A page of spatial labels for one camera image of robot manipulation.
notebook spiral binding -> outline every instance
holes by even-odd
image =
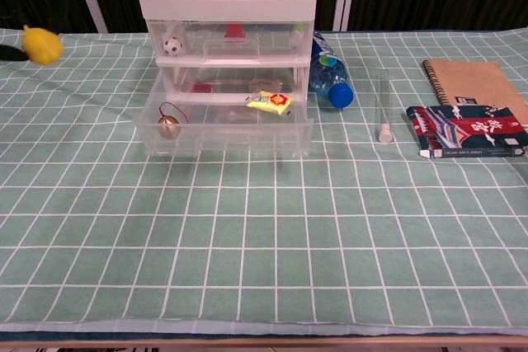
[[[431,83],[432,88],[436,93],[436,97],[438,98],[438,101],[440,101],[440,103],[443,106],[448,106],[450,103],[447,100],[447,95],[444,92],[444,89],[442,88],[442,85],[440,84],[438,77],[436,76],[435,69],[433,69],[428,59],[423,61],[422,64],[423,64],[423,68],[426,69],[427,77],[429,77],[429,82]]]

bottle label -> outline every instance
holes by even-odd
[[[312,48],[312,58],[318,56],[318,61],[323,66],[334,66],[339,60],[338,57],[332,51],[332,48],[324,40],[324,38],[318,33],[313,33],[313,48]]]

white cap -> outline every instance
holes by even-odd
[[[378,140],[381,143],[391,143],[393,141],[393,134],[390,132],[389,124],[382,124],[379,127]]]

brown notebook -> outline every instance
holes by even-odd
[[[423,67],[442,105],[508,107],[521,124],[528,125],[528,104],[497,62],[426,59]]]

red object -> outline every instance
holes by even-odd
[[[227,24],[224,37],[246,37],[242,24]]]
[[[209,93],[213,87],[208,82],[197,82],[192,86],[191,92]]]
[[[284,105],[288,101],[288,98],[282,94],[274,94],[270,96],[270,101],[275,103],[277,106],[280,106]]]

